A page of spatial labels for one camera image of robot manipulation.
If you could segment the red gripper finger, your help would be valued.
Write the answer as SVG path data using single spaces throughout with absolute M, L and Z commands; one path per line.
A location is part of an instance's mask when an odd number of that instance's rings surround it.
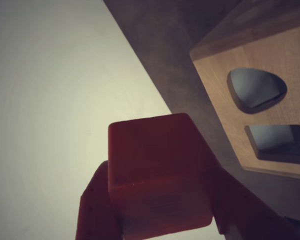
M 81 195 L 75 239 L 123 239 L 108 192 L 108 161 L 97 168 Z
M 202 142 L 201 189 L 218 232 L 227 240 L 300 240 L 300 232 L 228 173 Z

